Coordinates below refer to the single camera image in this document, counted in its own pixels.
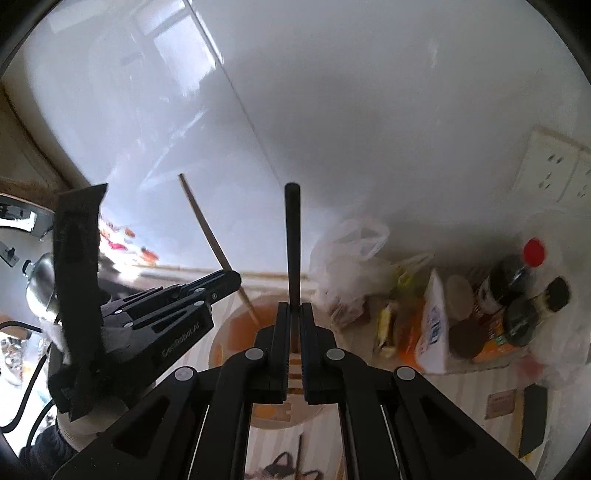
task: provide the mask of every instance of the small card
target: small card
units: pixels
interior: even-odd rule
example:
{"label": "small card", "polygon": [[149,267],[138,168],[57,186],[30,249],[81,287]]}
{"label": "small card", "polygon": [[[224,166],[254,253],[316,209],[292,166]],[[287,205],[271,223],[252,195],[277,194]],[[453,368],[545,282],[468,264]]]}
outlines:
{"label": "small card", "polygon": [[504,392],[493,393],[488,396],[486,401],[485,420],[495,419],[513,413],[515,410],[515,399],[517,390],[506,390]]}

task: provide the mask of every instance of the brand logo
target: brand logo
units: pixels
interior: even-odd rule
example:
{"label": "brand logo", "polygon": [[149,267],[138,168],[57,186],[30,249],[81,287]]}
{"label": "brand logo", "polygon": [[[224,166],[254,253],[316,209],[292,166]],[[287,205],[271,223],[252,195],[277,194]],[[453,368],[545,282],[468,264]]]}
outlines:
{"label": "brand logo", "polygon": [[429,345],[436,343],[439,340],[439,333],[441,331],[441,312],[434,306],[429,312]]}
{"label": "brand logo", "polygon": [[168,348],[165,348],[164,350],[162,350],[162,357],[163,358],[168,357],[172,352],[174,352],[174,350],[179,345],[181,345],[182,343],[184,343],[192,334],[194,334],[195,332],[197,332],[197,329],[198,328],[199,328],[199,325],[196,323],[189,330],[187,330],[184,334],[182,334],[180,337],[178,337],[172,343],[172,345],[170,345]]}

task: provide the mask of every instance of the wall socket panel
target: wall socket panel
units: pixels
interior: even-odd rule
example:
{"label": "wall socket panel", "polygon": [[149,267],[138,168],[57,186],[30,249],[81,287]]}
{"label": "wall socket panel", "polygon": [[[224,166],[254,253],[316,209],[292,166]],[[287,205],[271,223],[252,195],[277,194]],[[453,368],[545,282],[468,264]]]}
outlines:
{"label": "wall socket panel", "polygon": [[573,144],[533,130],[514,190],[557,202],[571,179],[579,151]]}
{"label": "wall socket panel", "polygon": [[579,160],[558,203],[568,208],[591,211],[591,154],[579,152]]}

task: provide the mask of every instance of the power cord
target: power cord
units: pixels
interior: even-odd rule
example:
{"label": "power cord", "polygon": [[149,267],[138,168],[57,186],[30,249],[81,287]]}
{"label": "power cord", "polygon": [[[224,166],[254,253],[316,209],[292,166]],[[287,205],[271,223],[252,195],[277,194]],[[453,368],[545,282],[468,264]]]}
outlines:
{"label": "power cord", "polygon": [[2,322],[0,323],[0,330],[4,330],[7,327],[21,327],[32,332],[43,333],[39,327],[35,327],[33,325],[29,325],[28,323],[24,322],[17,322],[16,320],[11,320],[9,322]]}
{"label": "power cord", "polygon": [[55,405],[55,404],[53,402],[53,399],[51,399],[49,402],[47,402],[47,405],[45,405],[43,407],[43,409],[41,410],[41,413],[35,419],[35,423],[33,423],[33,426],[31,427],[31,431],[29,432],[29,437],[27,438],[27,447],[30,447],[31,444],[33,443],[33,437],[35,436],[35,433],[37,432],[39,425],[41,425],[41,422],[45,418],[45,415],[47,415],[47,413],[51,410],[53,405]]}
{"label": "power cord", "polygon": [[39,359],[39,362],[37,363],[37,367],[35,368],[35,371],[33,372],[33,376],[31,377],[31,380],[29,381],[29,384],[27,385],[27,389],[25,390],[25,394],[22,396],[21,404],[18,406],[17,415],[12,419],[12,421],[8,425],[6,425],[4,427],[0,427],[0,430],[2,431],[2,433],[10,433],[15,428],[17,428],[18,423],[21,421],[22,414],[25,411],[25,407],[27,406],[27,402],[29,401],[29,397],[31,396],[31,392],[33,391],[33,385],[35,384],[35,381],[37,380],[39,373],[41,373],[41,369],[43,368],[43,365],[45,364],[46,360],[47,360],[47,354],[45,353]]}

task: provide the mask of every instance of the sauce bottle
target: sauce bottle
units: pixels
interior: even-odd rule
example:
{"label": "sauce bottle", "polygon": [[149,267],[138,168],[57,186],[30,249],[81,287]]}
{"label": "sauce bottle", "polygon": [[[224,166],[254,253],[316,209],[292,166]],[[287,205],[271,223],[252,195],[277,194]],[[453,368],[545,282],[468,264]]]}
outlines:
{"label": "sauce bottle", "polygon": [[532,238],[521,256],[509,255],[497,263],[476,292],[472,317],[480,324],[488,323],[491,315],[523,295],[530,269],[539,267],[544,259],[544,245]]}
{"label": "sauce bottle", "polygon": [[563,277],[556,277],[533,299],[515,299],[506,309],[492,316],[488,341],[473,361],[493,360],[527,345],[534,336],[535,328],[569,301],[570,289]]}

